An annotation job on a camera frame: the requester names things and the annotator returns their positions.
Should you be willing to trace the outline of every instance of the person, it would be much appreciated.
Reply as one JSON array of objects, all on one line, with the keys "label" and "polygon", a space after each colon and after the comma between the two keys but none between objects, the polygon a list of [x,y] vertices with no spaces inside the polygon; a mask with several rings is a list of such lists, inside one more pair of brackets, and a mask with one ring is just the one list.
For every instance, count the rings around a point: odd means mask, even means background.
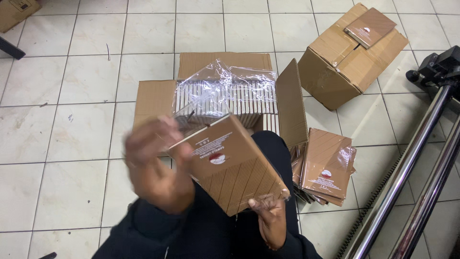
[{"label": "person", "polygon": [[[182,138],[174,119],[160,117],[126,139],[126,164],[139,199],[93,259],[321,258],[299,234],[295,198],[263,204],[250,199],[250,209],[229,217],[189,176],[188,143],[171,154],[176,171],[167,168],[157,155]],[[252,138],[292,194],[290,153],[283,139],[271,131]]]}]

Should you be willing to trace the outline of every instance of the black chair leg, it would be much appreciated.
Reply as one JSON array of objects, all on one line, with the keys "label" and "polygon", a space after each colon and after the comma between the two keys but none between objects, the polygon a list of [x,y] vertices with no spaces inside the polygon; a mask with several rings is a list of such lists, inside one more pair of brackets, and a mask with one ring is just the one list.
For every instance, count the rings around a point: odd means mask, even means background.
[{"label": "black chair leg", "polygon": [[13,44],[7,42],[4,38],[0,37],[0,50],[3,50],[7,54],[11,55],[15,59],[21,59],[26,53],[18,49]]}]

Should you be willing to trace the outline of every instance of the chrome bar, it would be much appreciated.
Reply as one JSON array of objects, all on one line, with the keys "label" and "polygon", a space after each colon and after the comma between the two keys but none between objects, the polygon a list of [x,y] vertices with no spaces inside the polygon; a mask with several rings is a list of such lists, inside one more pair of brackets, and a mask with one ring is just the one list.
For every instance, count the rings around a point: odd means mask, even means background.
[{"label": "chrome bar", "polygon": [[409,216],[404,229],[390,254],[391,259],[408,259],[417,245],[419,238],[430,218],[449,173],[454,166],[460,150],[460,116],[447,137],[439,158],[431,172],[420,197]]},{"label": "chrome bar", "polygon": [[365,259],[367,254],[369,254],[377,235],[395,205],[396,199],[401,193],[404,184],[409,178],[415,162],[421,154],[423,146],[425,146],[428,137],[438,122],[445,105],[451,99],[452,93],[453,87],[450,85],[442,86],[439,89],[409,143],[406,152],[402,155],[391,179],[382,190],[379,199],[375,203],[374,208],[370,211],[366,222],[345,258]]}]

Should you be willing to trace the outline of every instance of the hand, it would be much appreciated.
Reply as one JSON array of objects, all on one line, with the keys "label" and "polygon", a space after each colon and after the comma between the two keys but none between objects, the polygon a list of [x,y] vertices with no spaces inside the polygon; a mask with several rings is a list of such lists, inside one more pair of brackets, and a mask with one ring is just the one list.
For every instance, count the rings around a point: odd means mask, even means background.
[{"label": "hand", "polygon": [[283,247],[286,241],[286,204],[284,200],[264,203],[250,199],[249,206],[259,216],[259,231],[265,243],[272,250]]},{"label": "hand", "polygon": [[195,187],[187,172],[192,147],[181,143],[171,154],[177,172],[158,159],[160,152],[182,140],[177,122],[160,117],[136,129],[126,139],[126,165],[134,192],[169,214],[180,214],[195,198]]}]

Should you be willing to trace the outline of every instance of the black pants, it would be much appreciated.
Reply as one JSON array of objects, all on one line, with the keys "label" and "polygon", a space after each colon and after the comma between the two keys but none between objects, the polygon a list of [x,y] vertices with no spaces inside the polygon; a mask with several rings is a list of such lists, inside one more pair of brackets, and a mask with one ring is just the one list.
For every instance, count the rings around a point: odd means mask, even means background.
[{"label": "black pants", "polygon": [[[257,132],[252,138],[293,195],[291,157],[284,140],[272,131]],[[247,257],[251,252],[257,256],[256,251],[266,247],[256,213],[248,209],[239,213],[237,218],[228,217],[198,184],[195,187],[195,202],[182,233],[169,248],[171,253],[187,258],[196,249],[206,249],[209,255],[232,253],[239,257],[244,253]],[[286,227],[292,235],[299,233],[295,197],[286,201]]]}]

